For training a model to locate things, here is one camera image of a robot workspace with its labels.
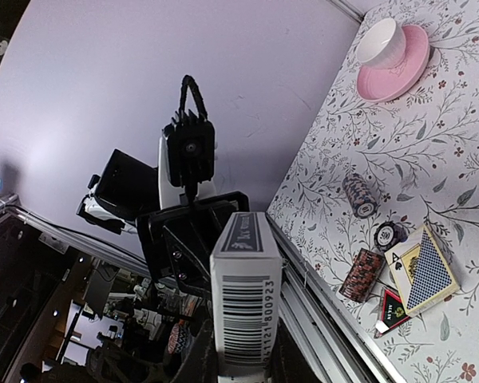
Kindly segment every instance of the barcode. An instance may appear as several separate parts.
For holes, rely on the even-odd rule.
[[[263,288],[269,276],[223,277],[224,359],[230,365],[263,365]]]

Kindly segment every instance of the barcode number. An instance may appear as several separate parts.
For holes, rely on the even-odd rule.
[[[269,276],[227,276],[222,285],[224,358],[230,365],[266,365],[275,330],[275,284]]]

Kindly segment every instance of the floral tablecloth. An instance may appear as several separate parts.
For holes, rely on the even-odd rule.
[[[354,52],[385,17],[422,26],[431,58],[407,94],[372,105],[356,93]],[[352,215],[348,172],[378,197],[375,216]],[[268,212],[335,291],[380,223],[427,223],[461,291],[376,343],[407,381],[479,382],[479,0],[397,0],[368,13]],[[387,268],[366,303],[341,298],[371,336],[383,284],[394,286]]]

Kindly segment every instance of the leaf print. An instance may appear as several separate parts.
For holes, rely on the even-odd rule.
[[[449,327],[449,319],[447,318],[447,315],[444,313],[444,318],[441,320],[440,324],[440,340],[441,341],[446,341],[449,339],[450,335],[450,327]]]
[[[396,200],[399,202],[406,202],[406,201],[410,201],[413,198],[414,197],[411,195],[406,195],[404,193],[401,193],[400,195],[398,195],[398,198],[396,198]]]
[[[380,139],[380,137],[376,137],[369,144],[367,144],[367,148],[372,149],[378,143],[379,139]]]
[[[447,32],[445,32],[445,33],[441,36],[441,38],[447,38],[452,31],[453,31],[453,28],[452,28],[452,27],[449,28],[449,29],[447,30]]]
[[[433,188],[433,192],[438,193],[441,189],[443,189],[446,181],[447,181],[447,177],[444,178],[442,182],[440,182],[437,186]]]
[[[417,139],[420,140],[424,136],[424,133],[426,133],[426,123],[424,123],[421,130],[418,131]]]
[[[476,191],[477,186],[474,189],[467,190],[462,195],[457,197],[457,204],[460,206],[465,205],[472,198],[473,193]]]
[[[454,229],[457,232],[457,241],[461,244],[461,241],[463,240],[463,237],[465,236],[465,231],[463,230],[463,227],[459,223],[454,224]]]
[[[402,179],[402,169],[401,169],[401,165],[400,164],[396,164],[396,169],[398,170],[398,173],[399,173],[399,176],[401,177]]]

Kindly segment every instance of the black poker chip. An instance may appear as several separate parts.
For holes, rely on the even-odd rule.
[[[380,251],[388,251],[404,239],[404,231],[392,221],[382,223],[374,233],[374,245]]]

